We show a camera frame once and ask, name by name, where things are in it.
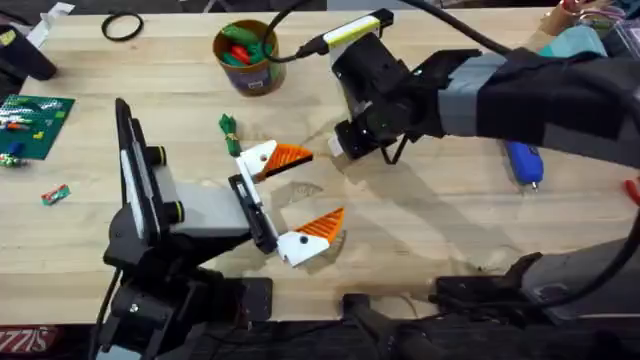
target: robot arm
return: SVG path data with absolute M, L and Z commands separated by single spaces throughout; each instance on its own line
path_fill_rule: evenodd
M 377 148 L 385 153 L 400 135 L 403 143 L 457 135 L 640 167 L 640 104 L 634 97 L 640 64 L 632 60 L 445 50 L 409 71 L 378 38 L 365 35 L 332 70 L 353 113 L 350 122 L 336 126 L 351 159 Z
M 640 167 L 637 62 L 594 53 L 545 58 L 518 49 L 504 58 L 470 58 L 451 77 L 438 94 L 444 133 Z

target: wooden table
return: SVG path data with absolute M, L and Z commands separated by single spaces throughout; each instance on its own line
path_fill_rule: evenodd
M 517 46 L 544 11 L 452 13 Z M 277 28 L 283 53 L 360 14 L 290 16 Z M 433 308 L 422 300 L 438 275 L 500 272 L 529 252 L 571 251 L 626 235 L 636 206 L 620 184 L 632 169 L 542 150 L 540 192 L 522 194 L 495 140 L 424 138 L 396 166 L 378 153 L 349 166 L 332 161 L 327 139 L 346 112 L 327 57 L 287 65 L 283 86 L 259 98 L 236 93 L 213 58 L 211 43 L 223 25 L 272 16 L 149 15 L 142 36 L 127 43 L 102 37 L 103 16 L 58 21 L 44 51 L 59 76 L 28 80 L 22 93 L 77 102 L 46 161 L 0 168 L 1 324 L 94 321 L 112 271 L 102 263 L 107 227 L 120 205 L 117 96 L 131 104 L 147 141 L 166 146 L 177 180 L 227 186 L 236 168 L 217 124 L 223 112 L 240 121 L 245 147 L 276 139 L 315 153 L 312 163 L 258 188 L 280 229 L 345 206 L 339 245 L 296 269 L 251 242 L 207 263 L 228 276 L 273 278 L 274 319 L 335 318 L 347 292 L 379 296 L 390 315 L 428 314 Z M 397 11 L 384 42 L 410 66 L 438 49 L 476 47 L 421 12 Z M 39 195 L 63 183 L 72 195 L 42 206 Z

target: small candy wrapper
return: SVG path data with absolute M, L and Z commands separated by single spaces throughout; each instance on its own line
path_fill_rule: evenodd
M 69 196 L 69 194 L 71 194 L 71 190 L 69 190 L 69 187 L 67 185 L 62 185 L 53 191 L 42 194 L 42 204 L 47 206 L 53 205 L 59 200 L 62 200 Z

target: orange triangular pad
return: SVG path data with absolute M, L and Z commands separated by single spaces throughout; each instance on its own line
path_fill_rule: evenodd
M 281 173 L 313 160 L 313 153 L 298 145 L 278 144 L 262 173 L 267 176 Z
M 332 212 L 313 220 L 296 229 L 296 232 L 305 233 L 327 239 L 329 244 L 338 236 L 344 218 L 344 208 L 338 208 Z

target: black rubber band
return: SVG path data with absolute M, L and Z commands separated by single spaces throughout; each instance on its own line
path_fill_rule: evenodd
M 123 16 L 133 16 L 136 19 L 138 19 L 138 22 L 139 22 L 138 27 L 131 34 L 125 35 L 122 37 L 113 37 L 113 36 L 107 35 L 107 29 L 109 29 L 109 25 L 111 25 L 111 23 L 115 19 L 121 18 Z M 104 37 L 106 37 L 107 39 L 115 42 L 128 41 L 138 36 L 138 34 L 140 34 L 140 32 L 142 31 L 142 28 L 144 28 L 144 20 L 142 20 L 140 15 L 130 11 L 118 11 L 116 13 L 113 13 L 107 16 L 107 18 L 104 19 L 104 21 L 102 22 L 102 35 L 104 35 Z

